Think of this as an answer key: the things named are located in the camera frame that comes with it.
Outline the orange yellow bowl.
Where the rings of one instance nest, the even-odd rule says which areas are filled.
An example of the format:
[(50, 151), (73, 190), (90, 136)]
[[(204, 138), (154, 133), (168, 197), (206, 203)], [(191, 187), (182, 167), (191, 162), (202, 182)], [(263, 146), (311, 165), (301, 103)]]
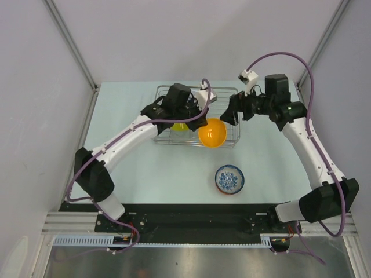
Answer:
[(198, 130), (200, 142), (207, 148), (218, 148), (227, 139), (227, 127), (223, 121), (217, 118), (208, 118), (207, 125)]

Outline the yellow green bowl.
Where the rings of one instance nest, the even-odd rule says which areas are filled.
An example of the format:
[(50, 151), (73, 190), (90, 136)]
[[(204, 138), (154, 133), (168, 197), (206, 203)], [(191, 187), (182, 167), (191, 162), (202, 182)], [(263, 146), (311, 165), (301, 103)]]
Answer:
[(175, 132), (185, 132), (189, 131), (188, 126), (186, 123), (174, 123), (173, 126), (170, 128), (172, 131)]

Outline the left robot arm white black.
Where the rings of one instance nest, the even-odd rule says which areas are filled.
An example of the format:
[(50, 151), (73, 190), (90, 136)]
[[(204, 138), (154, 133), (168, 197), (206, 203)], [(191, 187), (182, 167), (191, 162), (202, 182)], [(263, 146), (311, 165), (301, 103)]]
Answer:
[(113, 230), (120, 232), (128, 224), (125, 208), (114, 195), (110, 176), (113, 169), (130, 151), (175, 123), (186, 123), (193, 131), (205, 126), (208, 106), (214, 98), (207, 79), (201, 81), (196, 93), (186, 85), (174, 83), (166, 95), (146, 105), (121, 133), (90, 151), (84, 147), (76, 151), (72, 183), (88, 194), (87, 198), (106, 215)]

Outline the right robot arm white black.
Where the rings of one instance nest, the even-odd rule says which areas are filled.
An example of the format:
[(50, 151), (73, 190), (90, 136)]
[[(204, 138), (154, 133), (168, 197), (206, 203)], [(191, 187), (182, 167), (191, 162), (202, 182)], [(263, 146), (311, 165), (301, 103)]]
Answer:
[(299, 200), (281, 203), (270, 210), (267, 225), (273, 232), (282, 232), (291, 221), (313, 223), (347, 214), (359, 191), (354, 178), (346, 178), (331, 161), (326, 151), (319, 151), (322, 143), (315, 134), (307, 109), (300, 101), (292, 101), (289, 81), (284, 74), (265, 77), (265, 92), (257, 94), (258, 75), (244, 70), (239, 79), (246, 89), (230, 97), (220, 120), (236, 126), (238, 114), (245, 121), (255, 115), (267, 115), (289, 140), (307, 173), (311, 192)]

